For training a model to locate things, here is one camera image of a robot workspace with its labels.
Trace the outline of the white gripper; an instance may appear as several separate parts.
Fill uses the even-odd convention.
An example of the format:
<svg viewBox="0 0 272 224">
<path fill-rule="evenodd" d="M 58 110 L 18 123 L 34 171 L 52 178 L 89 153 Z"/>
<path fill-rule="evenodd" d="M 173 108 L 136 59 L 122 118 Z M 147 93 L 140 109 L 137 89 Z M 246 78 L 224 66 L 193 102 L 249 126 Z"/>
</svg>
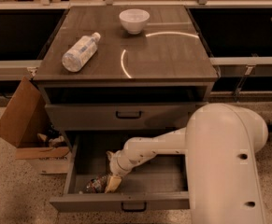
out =
<svg viewBox="0 0 272 224">
<path fill-rule="evenodd" d="M 117 152 L 108 151 L 107 158 L 109 160 L 110 172 L 114 174 L 107 178 L 105 193 L 110 193 L 117 190 L 122 182 L 122 177 L 132 171 L 133 165 L 122 150 Z"/>
</svg>

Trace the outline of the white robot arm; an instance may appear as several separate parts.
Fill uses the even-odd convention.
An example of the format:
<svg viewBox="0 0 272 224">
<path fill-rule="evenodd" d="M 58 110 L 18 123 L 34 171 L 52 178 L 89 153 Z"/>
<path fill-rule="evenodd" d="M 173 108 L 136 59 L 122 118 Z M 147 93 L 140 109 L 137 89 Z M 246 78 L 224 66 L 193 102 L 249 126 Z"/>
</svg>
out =
<svg viewBox="0 0 272 224">
<path fill-rule="evenodd" d="M 254 111 L 210 104 L 184 128 L 131 138 L 107 155 L 112 175 L 124 177 L 159 154 L 183 154 L 192 224 L 266 224 L 255 153 L 267 137 L 266 123 Z"/>
</svg>

